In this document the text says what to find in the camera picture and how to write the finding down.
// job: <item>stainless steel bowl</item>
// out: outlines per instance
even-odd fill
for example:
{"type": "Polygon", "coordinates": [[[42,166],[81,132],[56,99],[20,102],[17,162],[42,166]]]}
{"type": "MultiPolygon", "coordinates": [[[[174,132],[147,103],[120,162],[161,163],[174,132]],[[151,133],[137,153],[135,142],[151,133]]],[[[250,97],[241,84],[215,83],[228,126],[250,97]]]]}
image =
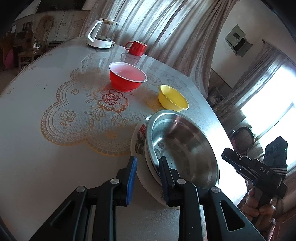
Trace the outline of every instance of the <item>stainless steel bowl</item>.
{"type": "Polygon", "coordinates": [[[159,174],[159,158],[198,187],[209,188],[219,181],[219,168],[204,133],[189,118],[172,110],[153,114],[147,124],[146,143],[151,162],[159,174]]]}

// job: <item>kettle lid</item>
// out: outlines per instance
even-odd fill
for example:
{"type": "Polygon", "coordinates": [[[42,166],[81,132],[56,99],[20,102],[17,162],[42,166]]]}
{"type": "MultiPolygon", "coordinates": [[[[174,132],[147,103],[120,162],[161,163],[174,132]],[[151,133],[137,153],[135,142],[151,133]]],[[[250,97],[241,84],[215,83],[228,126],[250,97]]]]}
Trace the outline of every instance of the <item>kettle lid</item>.
{"type": "Polygon", "coordinates": [[[119,24],[119,22],[115,22],[115,21],[112,21],[112,20],[106,19],[106,18],[100,18],[99,20],[103,20],[103,23],[110,24],[110,25],[117,25],[117,24],[119,24]]]}

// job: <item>red chinese character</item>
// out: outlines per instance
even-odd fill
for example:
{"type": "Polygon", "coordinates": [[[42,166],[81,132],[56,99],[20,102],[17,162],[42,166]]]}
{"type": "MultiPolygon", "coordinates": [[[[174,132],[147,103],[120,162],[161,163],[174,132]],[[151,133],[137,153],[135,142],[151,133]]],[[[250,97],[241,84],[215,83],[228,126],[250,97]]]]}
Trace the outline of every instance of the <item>red chinese character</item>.
{"type": "Polygon", "coordinates": [[[141,126],[141,128],[140,128],[140,132],[142,133],[143,136],[145,136],[145,134],[146,134],[146,125],[145,125],[145,124],[143,124],[143,125],[141,126]]]}

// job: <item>white kettle handle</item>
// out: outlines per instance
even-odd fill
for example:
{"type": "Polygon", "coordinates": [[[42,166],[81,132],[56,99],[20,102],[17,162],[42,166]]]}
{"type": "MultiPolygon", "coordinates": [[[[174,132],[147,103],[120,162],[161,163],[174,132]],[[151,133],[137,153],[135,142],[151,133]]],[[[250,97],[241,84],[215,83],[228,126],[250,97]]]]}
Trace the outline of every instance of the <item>white kettle handle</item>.
{"type": "Polygon", "coordinates": [[[85,36],[89,41],[94,42],[102,23],[103,21],[101,20],[95,20],[93,24],[89,27],[85,36]]]}

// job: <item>white bowl rim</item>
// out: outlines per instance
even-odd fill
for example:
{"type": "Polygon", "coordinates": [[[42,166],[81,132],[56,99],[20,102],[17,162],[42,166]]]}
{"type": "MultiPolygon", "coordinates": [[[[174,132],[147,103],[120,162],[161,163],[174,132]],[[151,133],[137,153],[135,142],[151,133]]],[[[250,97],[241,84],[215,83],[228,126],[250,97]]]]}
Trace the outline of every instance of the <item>white bowl rim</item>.
{"type": "Polygon", "coordinates": [[[109,69],[110,69],[110,71],[111,71],[113,74],[115,74],[115,75],[117,75],[118,77],[123,78],[123,79],[125,79],[125,80],[127,80],[127,81],[131,81],[131,82],[135,82],[135,83],[144,83],[144,82],[147,81],[147,75],[146,75],[141,69],[137,68],[136,66],[133,66],[132,64],[128,64],[128,63],[125,63],[125,62],[112,62],[111,64],[109,64],[109,69]],[[130,65],[130,66],[132,66],[132,67],[134,67],[134,68],[140,70],[140,71],[145,75],[145,80],[143,80],[143,81],[135,81],[135,80],[129,80],[129,79],[125,78],[125,77],[122,77],[122,76],[120,76],[120,75],[114,73],[114,72],[111,70],[111,65],[113,65],[113,64],[130,65]]]}

